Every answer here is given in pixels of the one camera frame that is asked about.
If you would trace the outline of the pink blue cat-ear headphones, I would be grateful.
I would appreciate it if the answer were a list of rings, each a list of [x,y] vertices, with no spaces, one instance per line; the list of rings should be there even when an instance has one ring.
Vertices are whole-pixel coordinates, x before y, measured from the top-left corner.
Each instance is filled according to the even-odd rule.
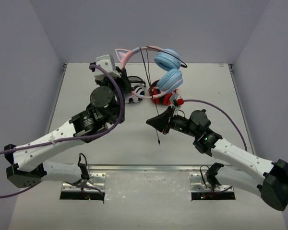
[[[181,60],[179,54],[172,49],[164,49],[157,46],[145,46],[136,47],[133,50],[116,49],[115,53],[121,67],[124,68],[133,55],[138,53],[142,54],[144,50],[157,52],[154,57],[154,62],[158,67],[167,72],[156,84],[160,93],[147,98],[160,98],[168,93],[174,92],[175,89],[182,85],[183,78],[180,68],[187,68],[188,66]]]

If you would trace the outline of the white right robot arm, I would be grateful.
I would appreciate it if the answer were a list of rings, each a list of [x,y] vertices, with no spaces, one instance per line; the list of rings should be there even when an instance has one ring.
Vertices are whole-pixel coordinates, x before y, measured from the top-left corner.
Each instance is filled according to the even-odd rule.
[[[213,187],[229,185],[259,196],[271,208],[284,211],[288,205],[288,163],[255,156],[230,143],[211,128],[206,110],[195,110],[189,118],[175,114],[170,106],[163,113],[146,121],[157,131],[171,129],[194,138],[193,145],[202,154],[232,165],[214,163],[206,171],[206,180]]]

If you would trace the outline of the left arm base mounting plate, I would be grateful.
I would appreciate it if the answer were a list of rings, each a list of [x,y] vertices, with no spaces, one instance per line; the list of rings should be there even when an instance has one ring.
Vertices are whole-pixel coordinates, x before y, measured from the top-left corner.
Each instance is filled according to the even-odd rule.
[[[91,177],[87,182],[81,182],[79,185],[74,186],[69,183],[63,182],[62,192],[101,192],[105,191],[106,173],[105,172],[91,172]]]

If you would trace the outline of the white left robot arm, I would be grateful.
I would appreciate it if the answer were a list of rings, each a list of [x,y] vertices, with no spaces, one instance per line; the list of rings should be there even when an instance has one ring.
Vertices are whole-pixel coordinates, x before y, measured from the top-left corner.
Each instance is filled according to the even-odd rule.
[[[124,121],[124,98],[131,91],[126,69],[116,67],[112,72],[91,64],[89,68],[101,78],[90,95],[86,109],[62,126],[27,144],[9,144],[4,157],[10,163],[7,179],[18,188],[29,188],[41,181],[62,181],[81,186],[90,180],[87,162],[56,163],[50,158],[90,143],[113,130]]]

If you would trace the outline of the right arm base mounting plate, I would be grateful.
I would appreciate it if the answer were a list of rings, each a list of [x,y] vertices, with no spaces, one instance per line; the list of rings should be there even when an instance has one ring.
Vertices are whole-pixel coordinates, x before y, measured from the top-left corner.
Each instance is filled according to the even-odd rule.
[[[189,173],[190,180],[190,189],[192,192],[199,193],[209,193],[209,192],[221,192],[224,190],[232,190],[229,185],[219,185],[215,188],[212,188],[208,182],[203,182],[202,176],[200,172],[190,172]]]

